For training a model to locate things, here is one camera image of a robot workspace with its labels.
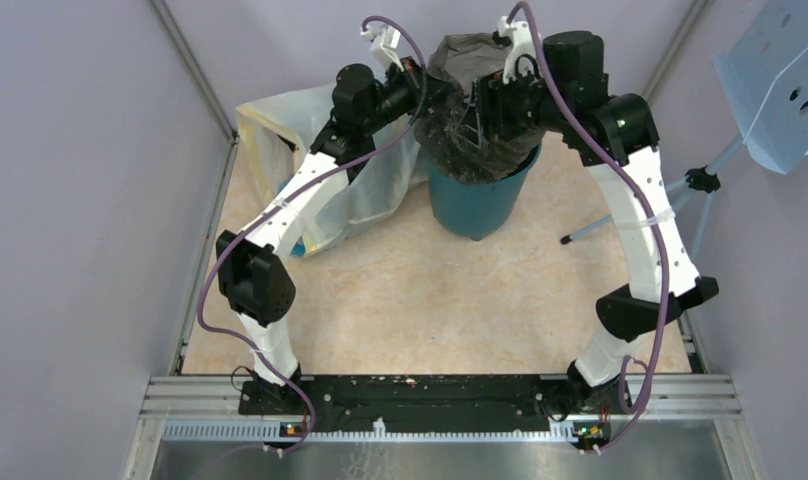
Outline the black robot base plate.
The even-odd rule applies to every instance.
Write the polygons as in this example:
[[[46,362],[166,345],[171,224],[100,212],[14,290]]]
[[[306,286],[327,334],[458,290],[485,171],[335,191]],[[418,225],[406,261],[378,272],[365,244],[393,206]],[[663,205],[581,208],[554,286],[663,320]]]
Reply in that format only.
[[[245,416],[295,417],[318,433],[366,432],[377,421],[405,434],[545,431],[572,415],[623,413],[626,394],[611,380],[590,387],[575,375],[298,375],[294,386],[243,383]]]

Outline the black plastic trash bag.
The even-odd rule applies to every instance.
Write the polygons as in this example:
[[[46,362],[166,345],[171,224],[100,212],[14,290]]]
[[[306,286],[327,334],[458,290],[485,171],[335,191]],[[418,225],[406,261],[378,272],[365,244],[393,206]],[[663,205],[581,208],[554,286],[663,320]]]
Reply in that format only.
[[[476,105],[476,82],[500,75],[508,51],[488,33],[447,35],[427,64],[428,79],[441,81],[448,94],[416,122],[415,138],[440,173],[463,184],[508,177],[545,136],[536,127],[511,139],[487,132],[490,115]]]

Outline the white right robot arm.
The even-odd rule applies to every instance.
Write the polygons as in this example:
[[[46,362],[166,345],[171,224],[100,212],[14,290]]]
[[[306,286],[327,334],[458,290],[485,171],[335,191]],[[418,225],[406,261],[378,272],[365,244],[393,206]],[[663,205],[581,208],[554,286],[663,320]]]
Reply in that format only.
[[[715,297],[718,282],[702,275],[685,249],[648,103],[608,90],[603,40],[569,31],[539,41],[525,22],[492,39],[507,56],[476,83],[484,135],[512,141],[536,130],[559,134],[602,192],[627,261],[628,282],[596,302],[599,328],[567,372],[569,404],[592,412],[639,344]]]

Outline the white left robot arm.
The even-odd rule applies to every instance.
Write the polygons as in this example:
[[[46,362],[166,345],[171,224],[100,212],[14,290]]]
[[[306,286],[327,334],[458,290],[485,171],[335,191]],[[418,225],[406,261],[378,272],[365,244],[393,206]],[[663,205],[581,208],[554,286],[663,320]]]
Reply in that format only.
[[[318,214],[350,187],[365,163],[379,161],[377,132],[403,120],[411,125],[448,99],[451,83],[429,74],[412,58],[392,65],[380,81],[363,64],[342,68],[331,92],[329,118],[309,145],[301,166],[269,205],[240,232],[216,242],[218,290],[246,331],[255,357],[253,375],[263,401],[277,413],[299,404],[299,369],[286,316],[296,287],[285,260]]]

